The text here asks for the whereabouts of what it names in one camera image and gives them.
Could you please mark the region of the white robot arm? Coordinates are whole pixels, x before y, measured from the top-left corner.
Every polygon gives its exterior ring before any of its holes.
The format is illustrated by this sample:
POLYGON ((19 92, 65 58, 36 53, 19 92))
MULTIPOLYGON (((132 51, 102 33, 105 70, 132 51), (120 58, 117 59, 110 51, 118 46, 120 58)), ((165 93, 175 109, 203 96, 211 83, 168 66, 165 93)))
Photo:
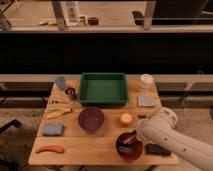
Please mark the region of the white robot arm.
POLYGON ((213 171, 213 145, 175 131, 177 121, 174 111, 160 107, 137 122, 137 138, 151 140, 203 171, 213 171))

